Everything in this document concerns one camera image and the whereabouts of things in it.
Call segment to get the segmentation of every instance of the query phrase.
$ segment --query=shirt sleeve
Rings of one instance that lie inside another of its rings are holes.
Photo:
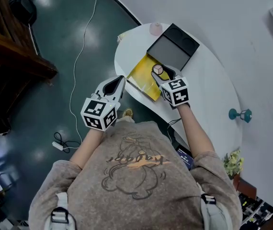
[[[199,154],[193,163],[194,168],[190,172],[196,182],[204,192],[214,196],[217,202],[228,209],[233,229],[240,229],[243,214],[239,197],[219,156],[212,151],[204,152]]]
[[[47,217],[57,207],[57,193],[66,192],[81,172],[81,168],[69,161],[54,163],[51,171],[36,193],[29,210],[29,227],[42,230]]]

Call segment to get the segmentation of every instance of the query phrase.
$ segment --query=buckle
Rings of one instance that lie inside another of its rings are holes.
[[[62,207],[55,208],[51,212],[51,222],[68,224],[68,211]]]
[[[202,194],[202,199],[206,204],[216,205],[216,199],[208,194]]]

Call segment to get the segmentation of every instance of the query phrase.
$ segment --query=teal wall lamp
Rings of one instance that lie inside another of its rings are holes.
[[[228,116],[231,120],[235,119],[236,117],[240,117],[240,119],[244,120],[246,123],[249,123],[252,118],[252,112],[250,109],[247,109],[241,113],[238,113],[236,109],[231,108],[229,110]]]

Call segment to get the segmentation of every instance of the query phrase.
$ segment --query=cartoon graphic on shirt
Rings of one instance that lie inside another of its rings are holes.
[[[119,152],[107,160],[107,175],[102,188],[108,192],[119,191],[140,200],[150,197],[166,173],[162,165],[170,163],[165,156],[151,149],[148,137],[124,137]]]

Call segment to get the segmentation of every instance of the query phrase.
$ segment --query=power cord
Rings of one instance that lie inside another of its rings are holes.
[[[75,117],[75,120],[76,120],[76,131],[77,131],[77,133],[78,133],[78,135],[79,135],[80,143],[82,143],[82,138],[81,138],[81,135],[80,135],[80,133],[79,133],[79,131],[78,131],[78,127],[77,127],[77,117],[76,117],[76,115],[75,115],[75,114],[72,112],[72,110],[71,110],[71,98],[72,98],[73,93],[74,93],[75,88],[76,88],[76,73],[75,73],[76,64],[77,64],[77,61],[78,61],[80,55],[82,54],[82,52],[83,52],[83,50],[84,50],[84,46],[85,46],[85,33],[86,33],[86,31],[87,31],[88,25],[90,24],[90,22],[91,22],[91,20],[92,20],[92,18],[93,18],[93,16],[94,16],[94,14],[95,14],[96,3],[97,3],[97,0],[95,0],[94,9],[93,9],[93,14],[92,14],[92,16],[91,16],[89,22],[87,23],[87,25],[85,26],[85,29],[84,29],[84,34],[83,34],[83,46],[82,46],[82,49],[81,49],[81,51],[79,52],[79,54],[78,54],[78,56],[77,56],[77,58],[76,58],[76,60],[75,60],[75,63],[74,63],[74,71],[73,71],[73,73],[74,73],[74,88],[73,88],[73,90],[72,90],[72,92],[71,92],[71,94],[70,94],[70,99],[69,99],[69,111],[70,111],[70,113]],[[67,148],[65,148],[65,149],[70,149],[70,148],[77,149],[78,147],[77,147],[77,148],[74,148],[74,147],[67,147]]]
[[[172,126],[172,125],[174,125],[174,124],[176,124],[177,122],[179,122],[181,120],[181,118],[178,118],[178,119],[175,119],[175,120],[171,120],[169,123],[168,123],[168,127],[167,127],[167,134],[169,135],[169,139],[170,139],[170,141],[171,141],[171,144],[173,144],[173,141],[171,140],[171,136],[170,136],[170,134],[169,134],[169,128]]]
[[[58,144],[60,144],[61,146],[63,146],[63,151],[65,153],[70,153],[70,148],[72,148],[72,147],[68,146],[68,144],[67,144],[68,142],[75,142],[75,143],[78,143],[79,146],[80,146],[80,143],[77,142],[77,141],[74,141],[74,140],[63,141],[62,140],[62,136],[61,136],[61,134],[59,132],[54,133],[54,138],[58,141]]]

